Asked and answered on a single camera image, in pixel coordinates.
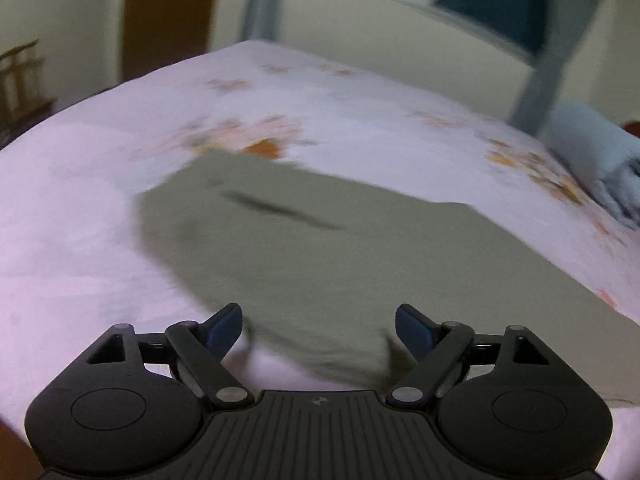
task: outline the gray curtain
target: gray curtain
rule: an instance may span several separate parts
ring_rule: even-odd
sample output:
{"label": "gray curtain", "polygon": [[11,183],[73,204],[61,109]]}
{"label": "gray curtain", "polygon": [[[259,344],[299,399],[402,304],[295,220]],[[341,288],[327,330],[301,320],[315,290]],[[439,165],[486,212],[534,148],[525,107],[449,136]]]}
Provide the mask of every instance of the gray curtain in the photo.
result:
{"label": "gray curtain", "polygon": [[248,0],[244,12],[242,38],[276,41],[281,0]]}
{"label": "gray curtain", "polygon": [[588,29],[600,0],[549,0],[546,38],[535,70],[510,125],[532,136],[540,132],[564,77],[564,66]]}

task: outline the door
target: door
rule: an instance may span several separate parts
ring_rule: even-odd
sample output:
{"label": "door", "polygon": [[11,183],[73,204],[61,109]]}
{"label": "door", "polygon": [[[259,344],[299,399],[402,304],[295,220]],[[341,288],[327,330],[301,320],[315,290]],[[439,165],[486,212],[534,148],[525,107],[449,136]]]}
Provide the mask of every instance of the door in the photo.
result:
{"label": "door", "polygon": [[214,0],[126,0],[124,81],[207,51]]}

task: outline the mattress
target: mattress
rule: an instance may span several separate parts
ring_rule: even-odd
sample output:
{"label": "mattress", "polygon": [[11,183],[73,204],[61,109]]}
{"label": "mattress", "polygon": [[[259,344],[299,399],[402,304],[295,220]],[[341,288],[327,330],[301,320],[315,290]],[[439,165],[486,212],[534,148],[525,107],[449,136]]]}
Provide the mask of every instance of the mattress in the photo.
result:
{"label": "mattress", "polygon": [[[157,332],[207,315],[143,251],[135,201],[210,149],[267,149],[278,163],[466,203],[640,323],[639,232],[537,140],[425,90],[249,41],[87,99],[0,152],[0,415],[18,432],[31,399],[108,326]],[[254,389],[351,388],[244,337],[225,365]],[[607,402],[614,435],[599,471],[637,478],[640,410]]]}

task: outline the silver screw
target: silver screw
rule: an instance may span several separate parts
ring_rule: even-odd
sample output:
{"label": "silver screw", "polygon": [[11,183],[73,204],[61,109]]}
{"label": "silver screw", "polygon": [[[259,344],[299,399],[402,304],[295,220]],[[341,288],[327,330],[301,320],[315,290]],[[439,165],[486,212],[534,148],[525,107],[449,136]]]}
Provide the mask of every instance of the silver screw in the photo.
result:
{"label": "silver screw", "polygon": [[236,386],[228,386],[216,392],[216,397],[222,400],[222,402],[240,402],[248,396],[249,394],[245,389]]}
{"label": "silver screw", "polygon": [[404,386],[393,390],[391,396],[399,402],[416,402],[422,398],[422,392],[418,388]]}

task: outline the olive green garment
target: olive green garment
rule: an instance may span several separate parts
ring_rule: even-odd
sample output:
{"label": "olive green garment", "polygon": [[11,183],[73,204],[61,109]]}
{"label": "olive green garment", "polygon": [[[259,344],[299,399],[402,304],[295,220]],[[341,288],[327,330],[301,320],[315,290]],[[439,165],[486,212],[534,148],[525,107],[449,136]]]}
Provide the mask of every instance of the olive green garment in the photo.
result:
{"label": "olive green garment", "polygon": [[601,396],[640,400],[640,327],[468,206],[212,151],[144,194],[140,216],[203,305],[239,303],[264,344],[330,380],[390,386],[410,303],[480,333],[526,325]]}

